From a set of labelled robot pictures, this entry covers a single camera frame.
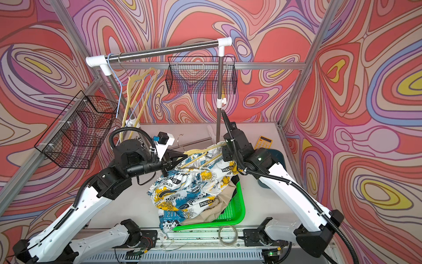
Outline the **printed white blue yellow shorts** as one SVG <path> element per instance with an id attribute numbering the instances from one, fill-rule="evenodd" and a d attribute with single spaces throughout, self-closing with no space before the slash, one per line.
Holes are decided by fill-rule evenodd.
<path id="1" fill-rule="evenodd" d="M 209 168 L 177 169 L 160 176 L 147 194 L 158 209 L 159 227 L 169 233 L 186 219 L 193 219 L 214 203 L 230 182 L 239 182 L 235 161 L 223 159 Z"/>

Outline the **yellow hanger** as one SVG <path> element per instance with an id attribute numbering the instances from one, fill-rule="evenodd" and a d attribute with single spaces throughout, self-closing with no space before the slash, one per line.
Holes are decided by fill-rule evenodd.
<path id="1" fill-rule="evenodd" d="M 206 148 L 193 148 L 184 152 L 187 157 L 183 159 L 176 167 L 177 169 L 204 169 L 212 164 L 222 160 L 223 147 L 225 141 L 220 141 Z"/>
<path id="2" fill-rule="evenodd" d="M 127 105 L 123 114 L 122 128 L 138 128 L 140 118 L 147 106 L 147 101 L 152 94 L 152 88 L 156 84 L 157 78 L 157 69 L 154 67 L 141 74 L 129 76 L 126 85 Z"/>

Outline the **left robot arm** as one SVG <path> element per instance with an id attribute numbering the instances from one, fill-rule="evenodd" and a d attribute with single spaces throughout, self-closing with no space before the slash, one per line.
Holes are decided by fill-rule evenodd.
<path id="1" fill-rule="evenodd" d="M 112 247 L 139 245 L 141 230 L 130 219 L 84 239 L 75 236 L 131 187 L 132 178 L 157 171 L 167 174 L 187 155 L 170 150 L 174 137 L 164 132 L 151 137 L 140 128 L 123 127 L 111 132 L 108 140 L 114 154 L 110 164 L 82 184 L 72 205 L 46 229 L 18 241 L 13 257 L 25 264 L 80 264 Z"/>

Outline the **beige shorts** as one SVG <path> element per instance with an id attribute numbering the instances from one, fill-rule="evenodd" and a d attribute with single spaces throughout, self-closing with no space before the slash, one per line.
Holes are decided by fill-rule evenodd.
<path id="1" fill-rule="evenodd" d="M 185 226 L 213 222 L 227 208 L 235 193 L 236 184 L 231 181 L 228 186 L 215 198 L 215 201 L 213 204 L 211 204 L 211 206 L 209 206 L 195 218 L 184 220 L 180 225 Z"/>

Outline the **yellow hanger front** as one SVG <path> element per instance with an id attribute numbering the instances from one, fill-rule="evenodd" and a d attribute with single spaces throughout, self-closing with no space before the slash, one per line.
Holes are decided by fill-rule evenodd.
<path id="1" fill-rule="evenodd" d="M 220 141 L 206 148 L 193 148 L 184 152 L 187 157 L 183 159 L 176 167 L 177 169 L 204 169 L 212 164 L 222 160 L 223 147 L 225 141 Z"/>

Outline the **light blue wire hanger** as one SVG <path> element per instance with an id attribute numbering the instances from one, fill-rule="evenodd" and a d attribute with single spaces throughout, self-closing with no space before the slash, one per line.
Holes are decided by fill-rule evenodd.
<path id="1" fill-rule="evenodd" d="M 118 97 L 118 105 L 117 105 L 117 109 L 116 109 L 116 115 L 115 117 L 118 118 L 119 114 L 121 113 L 121 107 L 125 108 L 126 107 L 126 100 L 124 99 L 123 96 L 123 83 L 122 81 L 119 79 L 116 71 L 113 69 L 113 67 L 111 66 L 111 55 L 113 55 L 113 53 L 109 53 L 108 55 L 106 55 L 106 62 L 107 62 L 107 66 L 109 67 L 109 69 L 111 70 L 111 75 L 108 77 L 109 82 L 113 88 L 113 91 L 115 92 L 116 96 Z"/>

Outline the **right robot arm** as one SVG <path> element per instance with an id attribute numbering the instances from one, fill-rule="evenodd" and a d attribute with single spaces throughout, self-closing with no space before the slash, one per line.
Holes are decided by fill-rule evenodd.
<path id="1" fill-rule="evenodd" d="M 340 230 L 340 225 L 345 219 L 344 215 L 339 210 L 328 209 L 311 197 L 288 174 L 278 161 L 274 150 L 262 147 L 255 150 L 245 133 L 236 123 L 229 120 L 225 111 L 221 112 L 221 116 L 227 130 L 224 135 L 226 146 L 223 148 L 223 159 L 236 162 L 237 169 L 242 175 L 254 176 L 275 192 L 298 218 L 298 222 L 288 227 L 283 222 L 268 217 L 257 231 L 272 241 L 284 240 L 296 243 L 307 254 L 315 258 L 324 256 L 328 261 L 332 259 L 325 253 L 325 249 L 337 234 L 346 245 L 353 263 L 359 263 L 352 243 Z"/>

